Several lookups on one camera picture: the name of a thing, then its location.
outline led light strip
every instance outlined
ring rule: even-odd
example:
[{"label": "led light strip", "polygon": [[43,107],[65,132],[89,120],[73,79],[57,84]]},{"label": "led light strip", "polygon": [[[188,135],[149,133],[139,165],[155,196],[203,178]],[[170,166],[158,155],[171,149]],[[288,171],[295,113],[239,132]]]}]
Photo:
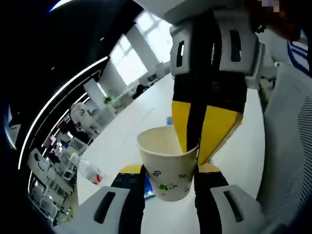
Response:
[{"label": "led light strip", "polygon": [[86,96],[88,93],[84,93],[80,98],[77,99],[77,101],[74,102],[74,104],[77,104],[81,99],[83,99],[84,96]]},{"label": "led light strip", "polygon": [[102,86],[98,82],[97,82],[97,86],[101,90],[101,92],[103,93],[104,97],[107,97],[107,94],[105,93],[105,91],[103,90]]},{"label": "led light strip", "polygon": [[72,0],[60,0],[57,4],[54,5],[54,7],[51,8],[51,10],[49,12],[55,10],[56,8],[64,5],[65,3],[68,3],[70,1],[72,1]]},{"label": "led light strip", "polygon": [[56,136],[59,133],[59,128],[57,129],[57,131],[53,134],[53,136]]},{"label": "led light strip", "polygon": [[85,104],[88,100],[90,99],[90,97],[88,97],[85,101],[83,101],[82,103]]},{"label": "led light strip", "polygon": [[30,193],[30,182],[31,182],[31,176],[33,175],[33,171],[30,172],[29,180],[28,180],[28,193]]},{"label": "led light strip", "polygon": [[44,156],[45,152],[47,152],[47,148],[44,149],[42,157]]},{"label": "led light strip", "polygon": [[51,104],[51,102],[68,86],[70,85],[75,79],[77,79],[78,77],[80,77],[82,74],[84,74],[85,72],[89,71],[91,68],[93,68],[94,66],[98,65],[99,63],[105,61],[108,57],[105,56],[104,58],[101,58],[100,60],[96,61],[95,63],[91,64],[90,66],[86,67],[85,69],[83,69],[81,72],[79,72],[77,75],[75,75],[73,78],[71,78],[69,81],[67,81],[51,98],[50,100],[48,100],[48,102],[44,105],[44,107],[41,109],[41,111],[39,112],[39,114],[37,115],[37,117],[35,118],[34,122],[32,123],[32,125],[29,128],[29,131],[26,135],[25,141],[23,143],[23,146],[21,148],[20,151],[20,155],[19,155],[19,166],[18,169],[20,169],[20,165],[21,165],[21,159],[23,158],[23,153],[28,141],[28,138],[32,132],[32,130],[35,127],[35,124],[37,123],[37,121],[39,120],[39,118],[41,117],[41,115],[43,114],[43,112],[47,109],[47,107]]}]

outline bright window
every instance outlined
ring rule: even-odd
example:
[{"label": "bright window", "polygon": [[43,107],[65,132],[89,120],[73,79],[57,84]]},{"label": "bright window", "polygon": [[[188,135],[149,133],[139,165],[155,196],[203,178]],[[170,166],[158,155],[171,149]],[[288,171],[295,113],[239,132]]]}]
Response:
[{"label": "bright window", "polygon": [[160,62],[168,62],[173,45],[169,31],[171,24],[149,12],[144,12],[137,18],[136,25],[157,59]]},{"label": "bright window", "polygon": [[125,36],[121,37],[113,49],[111,61],[126,85],[147,73],[146,67]]}]

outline white paper cup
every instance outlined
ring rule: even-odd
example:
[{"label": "white paper cup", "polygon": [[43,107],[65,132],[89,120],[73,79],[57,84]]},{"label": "white paper cup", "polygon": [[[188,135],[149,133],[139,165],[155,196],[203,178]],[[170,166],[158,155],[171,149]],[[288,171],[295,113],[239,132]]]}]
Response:
[{"label": "white paper cup", "polygon": [[164,201],[183,199],[190,191],[198,147],[183,154],[174,126],[139,134],[137,146],[154,194]]}]

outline blue stripe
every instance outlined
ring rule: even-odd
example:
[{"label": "blue stripe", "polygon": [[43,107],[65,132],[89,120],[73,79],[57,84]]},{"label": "blue stripe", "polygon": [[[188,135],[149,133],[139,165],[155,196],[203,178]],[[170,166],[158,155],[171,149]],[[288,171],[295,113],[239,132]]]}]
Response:
[{"label": "blue stripe", "polygon": [[289,43],[287,43],[287,51],[288,51],[288,56],[289,56],[289,58],[290,58],[290,60],[291,60],[291,62],[293,64],[293,66],[295,68],[297,68],[299,71],[301,71],[304,74],[306,74],[307,76],[309,76],[309,71],[304,66],[302,66],[300,63],[298,63],[296,61],[296,59],[294,58]]},{"label": "blue stripe", "polygon": [[292,41],[289,41],[289,43],[291,44],[291,46],[293,46],[294,48],[301,50],[302,52],[308,53],[308,51],[304,48],[301,48],[300,46],[295,45]]},{"label": "blue stripe", "polygon": [[297,51],[297,50],[295,50],[295,49],[292,49],[292,51],[293,51],[295,54],[299,55],[301,58],[303,58],[303,59],[305,59],[305,60],[308,60],[308,56],[305,55],[305,54],[303,54],[303,53],[301,53],[300,51]]}]

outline table surface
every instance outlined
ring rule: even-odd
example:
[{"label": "table surface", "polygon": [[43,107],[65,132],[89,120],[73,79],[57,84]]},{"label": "table surface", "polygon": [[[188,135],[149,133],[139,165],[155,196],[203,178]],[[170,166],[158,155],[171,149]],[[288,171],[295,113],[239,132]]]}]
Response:
[{"label": "table surface", "polygon": [[[129,164],[141,163],[136,146],[137,135],[145,130],[166,125],[171,116],[174,81],[165,76],[123,110],[84,152],[85,158],[98,166],[110,186],[119,170]],[[257,90],[248,89],[242,124],[210,163],[222,171],[228,183],[236,184],[256,198],[264,166],[265,136],[263,115]],[[79,174],[78,201],[82,204],[99,187]],[[153,197],[145,202],[141,225],[143,234],[198,234],[199,222],[195,208],[195,192],[182,200],[165,202]]]}]

